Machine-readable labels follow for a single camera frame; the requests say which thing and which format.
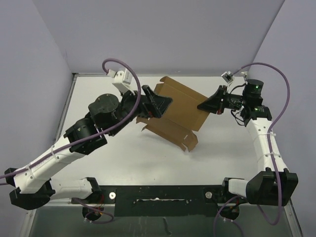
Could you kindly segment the brown cardboard paper box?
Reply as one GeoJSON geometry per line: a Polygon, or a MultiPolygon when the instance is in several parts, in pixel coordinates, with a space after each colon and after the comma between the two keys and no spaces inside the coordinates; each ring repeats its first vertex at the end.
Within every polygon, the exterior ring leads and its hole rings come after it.
{"type": "Polygon", "coordinates": [[[143,130],[147,129],[190,152],[198,144],[194,132],[200,130],[209,115],[197,109],[207,97],[170,77],[162,77],[159,81],[154,92],[172,98],[173,102],[161,118],[137,117],[136,122],[145,124],[143,130]]]}

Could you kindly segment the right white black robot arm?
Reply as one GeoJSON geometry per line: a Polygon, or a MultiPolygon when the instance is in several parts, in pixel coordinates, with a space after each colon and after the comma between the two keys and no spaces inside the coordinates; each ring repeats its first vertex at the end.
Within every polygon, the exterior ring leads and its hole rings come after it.
{"type": "Polygon", "coordinates": [[[262,104],[263,85],[260,80],[248,79],[242,95],[231,94],[221,85],[197,109],[218,115],[225,109],[239,110],[253,141],[258,173],[249,181],[225,178],[220,198],[229,202],[238,195],[250,204],[286,206],[298,184],[298,176],[288,170],[270,129],[273,120],[270,109],[262,104]]]}

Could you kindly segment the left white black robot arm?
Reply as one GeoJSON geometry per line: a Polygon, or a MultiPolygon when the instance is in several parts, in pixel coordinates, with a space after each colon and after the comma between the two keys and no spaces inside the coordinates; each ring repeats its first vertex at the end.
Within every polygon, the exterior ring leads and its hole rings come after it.
{"type": "Polygon", "coordinates": [[[34,160],[23,168],[5,171],[6,183],[14,190],[9,197],[12,205],[24,210],[44,206],[51,200],[65,198],[96,202],[101,195],[95,178],[54,180],[52,176],[77,159],[87,156],[107,144],[106,135],[115,136],[135,117],[161,118],[172,98],[156,94],[143,85],[143,95],[137,91],[102,94],[88,106],[89,112],[65,131],[65,134],[46,151],[45,160],[34,160]]]}

